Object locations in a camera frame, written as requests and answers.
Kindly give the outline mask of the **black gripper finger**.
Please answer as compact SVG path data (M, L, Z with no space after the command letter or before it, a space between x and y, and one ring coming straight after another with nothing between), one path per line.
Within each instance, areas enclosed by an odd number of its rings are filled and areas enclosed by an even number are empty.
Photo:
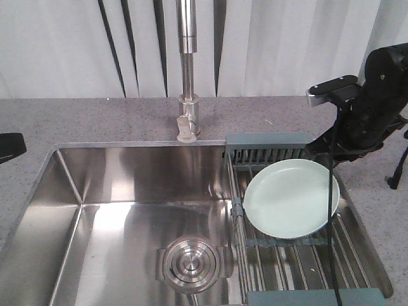
M22 133L1 133L0 134L0 163L5 163L11 159L27 152L26 143Z

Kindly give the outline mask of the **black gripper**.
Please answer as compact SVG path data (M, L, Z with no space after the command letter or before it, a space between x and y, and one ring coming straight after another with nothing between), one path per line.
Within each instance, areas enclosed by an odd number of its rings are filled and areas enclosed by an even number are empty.
M305 146L307 159L354 161L379 150L390 134L402 125L402 92L371 91L366 85L349 85L331 91L339 115L331 134L324 133Z

